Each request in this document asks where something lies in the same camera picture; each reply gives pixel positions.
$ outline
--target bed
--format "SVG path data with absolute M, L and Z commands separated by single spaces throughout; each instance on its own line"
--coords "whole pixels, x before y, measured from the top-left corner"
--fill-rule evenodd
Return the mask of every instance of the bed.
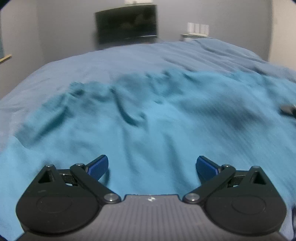
M 0 100 L 0 234 L 22 234 L 16 202 L 46 163 L 69 168 L 106 154 L 110 173 L 100 181 L 122 197 L 182 196 L 200 184 L 194 163 L 204 155 L 262 166 L 286 202 L 281 233 L 291 240 L 296 122 L 278 110 L 296 103 L 295 82 L 296 72 L 217 39 L 46 64 Z

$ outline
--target blue blanket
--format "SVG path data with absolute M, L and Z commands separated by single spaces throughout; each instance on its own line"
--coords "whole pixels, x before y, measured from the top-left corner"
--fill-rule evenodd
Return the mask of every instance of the blue blanket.
M 285 200 L 281 232 L 292 238 L 296 194 L 296 84 L 256 73 L 169 70 L 124 75 L 113 84 L 73 83 L 29 116 L 1 161 L 0 234 L 22 233 L 15 206 L 46 163 L 69 168 L 109 158 L 108 188 L 125 194 L 179 194 L 200 183 L 204 155 L 237 169 L 260 165 Z

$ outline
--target small table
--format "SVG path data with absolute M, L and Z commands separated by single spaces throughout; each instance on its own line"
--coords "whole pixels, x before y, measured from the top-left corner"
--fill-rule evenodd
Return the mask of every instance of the small table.
M 181 34 L 181 41 L 192 41 L 193 39 L 200 39 L 200 38 L 206 38 L 206 39 L 212 39 L 211 37 L 207 37 L 204 35 L 195 35 L 195 34 Z

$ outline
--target window sill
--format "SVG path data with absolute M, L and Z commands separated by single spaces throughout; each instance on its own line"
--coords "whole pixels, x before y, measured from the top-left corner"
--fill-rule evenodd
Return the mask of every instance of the window sill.
M 0 64 L 5 62 L 6 60 L 9 60 L 11 57 L 12 57 L 12 55 L 9 54 L 9 55 L 6 55 L 4 58 L 0 58 Z

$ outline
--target flat screen tv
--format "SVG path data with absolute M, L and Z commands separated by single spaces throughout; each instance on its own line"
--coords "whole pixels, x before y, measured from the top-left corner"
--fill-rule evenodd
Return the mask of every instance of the flat screen tv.
M 136 5 L 95 13 L 99 44 L 157 37 L 156 5 Z

